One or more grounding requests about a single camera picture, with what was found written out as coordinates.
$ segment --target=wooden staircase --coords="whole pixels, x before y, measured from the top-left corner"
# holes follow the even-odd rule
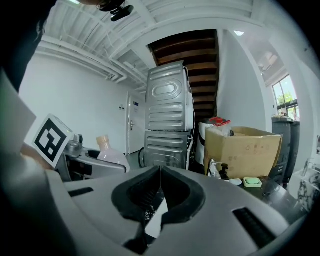
[[[194,99],[195,121],[216,116],[219,46],[216,30],[197,30],[149,45],[157,66],[183,61]]]

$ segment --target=plastic bottle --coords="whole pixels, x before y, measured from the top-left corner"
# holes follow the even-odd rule
[[[221,117],[213,117],[209,121],[214,121],[213,127],[209,129],[224,137],[229,137],[231,132],[230,120],[222,119]]]
[[[96,142],[101,151],[97,157],[98,160],[123,165],[126,167],[127,173],[130,171],[130,165],[126,156],[110,146],[108,135],[97,137]]]

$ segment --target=red object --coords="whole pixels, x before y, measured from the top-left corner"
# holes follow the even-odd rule
[[[216,126],[224,126],[224,125],[229,124],[231,122],[230,120],[224,121],[223,118],[217,117],[217,116],[216,117],[212,117],[212,118],[209,119],[209,121],[212,121],[212,120],[215,120],[215,125]]]

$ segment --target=window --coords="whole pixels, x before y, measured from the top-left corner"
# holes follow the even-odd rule
[[[290,75],[273,86],[279,115],[286,115],[300,121],[300,111],[294,84]]]

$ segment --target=stacked washer and dryer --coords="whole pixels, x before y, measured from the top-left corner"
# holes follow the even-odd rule
[[[145,101],[145,165],[188,169],[194,101],[183,61],[149,71]]]

